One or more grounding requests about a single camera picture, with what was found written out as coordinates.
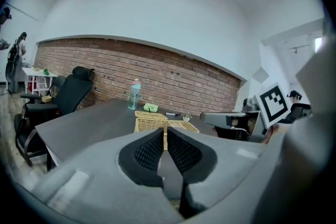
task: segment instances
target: wooden floor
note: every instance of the wooden floor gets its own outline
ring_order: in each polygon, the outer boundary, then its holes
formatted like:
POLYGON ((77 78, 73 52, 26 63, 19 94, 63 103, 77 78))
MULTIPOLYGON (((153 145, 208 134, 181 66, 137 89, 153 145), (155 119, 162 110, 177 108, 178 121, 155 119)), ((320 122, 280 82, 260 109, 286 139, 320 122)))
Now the wooden floor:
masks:
POLYGON ((0 86, 0 158, 8 176, 25 187, 32 190, 44 174, 47 173, 47 155, 31 159, 29 167, 15 146, 14 116, 21 113, 24 99, 20 93, 9 95, 5 86, 0 86))

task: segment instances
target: water bottle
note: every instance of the water bottle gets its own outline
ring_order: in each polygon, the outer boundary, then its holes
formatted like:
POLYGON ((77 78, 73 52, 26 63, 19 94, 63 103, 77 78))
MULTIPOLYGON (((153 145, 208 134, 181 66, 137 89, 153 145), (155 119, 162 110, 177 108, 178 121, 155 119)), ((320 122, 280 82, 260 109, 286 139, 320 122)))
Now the water bottle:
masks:
POLYGON ((127 107, 129 109, 135 110, 136 107, 138 106, 140 89, 141 89, 141 83, 140 83, 139 79, 135 79, 132 82, 131 95, 130 95, 130 99, 128 101, 128 106, 127 107))

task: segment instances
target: ceiling light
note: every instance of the ceiling light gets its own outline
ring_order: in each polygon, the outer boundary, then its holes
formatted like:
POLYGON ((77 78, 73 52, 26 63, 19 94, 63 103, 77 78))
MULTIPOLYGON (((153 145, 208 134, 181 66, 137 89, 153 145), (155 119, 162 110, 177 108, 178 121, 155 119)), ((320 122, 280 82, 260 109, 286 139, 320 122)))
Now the ceiling light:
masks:
POLYGON ((315 39, 315 52, 317 52, 319 50, 319 48, 322 45, 322 38, 318 37, 315 39))

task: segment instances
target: brick wall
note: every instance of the brick wall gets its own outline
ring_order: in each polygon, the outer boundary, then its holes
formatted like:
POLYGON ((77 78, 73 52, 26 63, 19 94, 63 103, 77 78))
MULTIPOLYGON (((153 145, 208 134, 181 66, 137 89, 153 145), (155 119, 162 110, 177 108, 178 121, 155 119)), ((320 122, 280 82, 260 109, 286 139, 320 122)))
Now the brick wall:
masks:
POLYGON ((146 45, 96 38, 42 42, 35 66, 63 76, 75 66, 94 68, 93 87, 80 103, 85 108, 113 97, 128 99, 135 78, 141 103, 199 115, 232 111, 240 80, 215 67, 146 45))

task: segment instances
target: green object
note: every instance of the green object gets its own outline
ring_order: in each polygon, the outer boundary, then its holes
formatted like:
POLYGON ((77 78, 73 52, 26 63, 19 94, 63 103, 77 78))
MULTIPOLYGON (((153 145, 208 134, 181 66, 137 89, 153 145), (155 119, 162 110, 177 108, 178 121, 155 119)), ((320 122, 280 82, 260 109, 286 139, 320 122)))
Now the green object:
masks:
POLYGON ((48 76, 50 74, 47 68, 43 70, 43 74, 46 75, 46 76, 48 76))
POLYGON ((146 103, 146 104, 143 106, 143 109, 146 110, 146 111, 149 111, 149 112, 156 112, 158 107, 159 107, 159 106, 156 105, 156 104, 149 104, 149 103, 146 103))

